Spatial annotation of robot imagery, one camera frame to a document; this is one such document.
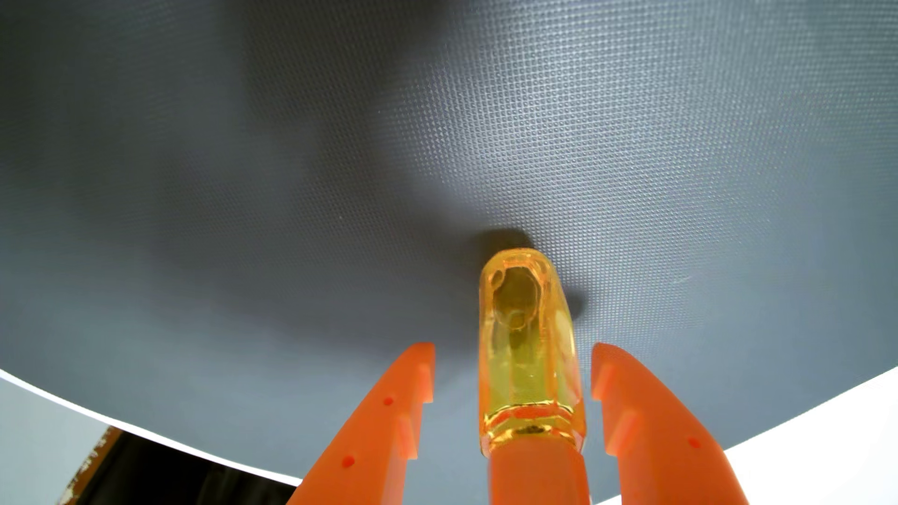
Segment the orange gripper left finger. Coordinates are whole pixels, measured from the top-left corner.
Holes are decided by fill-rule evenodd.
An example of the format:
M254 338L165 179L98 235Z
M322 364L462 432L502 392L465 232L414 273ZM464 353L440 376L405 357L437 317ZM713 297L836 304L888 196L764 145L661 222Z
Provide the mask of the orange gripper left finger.
M401 504L434 379L435 345L411 345L355 408L287 503Z

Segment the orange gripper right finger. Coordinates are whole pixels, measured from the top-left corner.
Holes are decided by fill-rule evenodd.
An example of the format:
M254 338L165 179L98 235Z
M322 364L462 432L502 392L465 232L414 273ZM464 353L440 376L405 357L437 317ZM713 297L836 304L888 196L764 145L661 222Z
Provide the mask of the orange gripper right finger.
M623 504L747 504L724 450L687 406L629 352L592 351L605 451L617 458Z

